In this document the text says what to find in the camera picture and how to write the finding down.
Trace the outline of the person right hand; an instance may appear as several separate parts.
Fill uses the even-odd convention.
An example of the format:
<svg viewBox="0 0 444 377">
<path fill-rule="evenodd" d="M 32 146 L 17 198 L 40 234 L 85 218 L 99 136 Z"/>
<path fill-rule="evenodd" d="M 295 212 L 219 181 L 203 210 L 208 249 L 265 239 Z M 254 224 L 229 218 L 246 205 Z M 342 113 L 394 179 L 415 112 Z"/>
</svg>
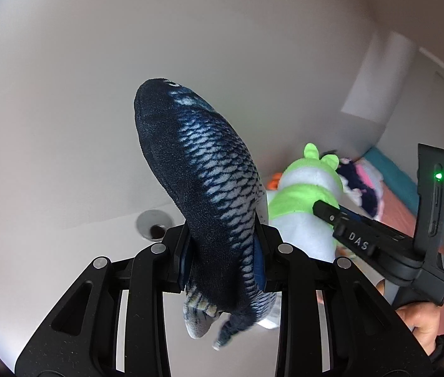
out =
<svg viewBox="0 0 444 377">
<path fill-rule="evenodd" d="M 415 302 L 396 310 L 428 356 L 435 351 L 436 338 L 444 331 L 442 309 L 432 302 Z"/>
</svg>

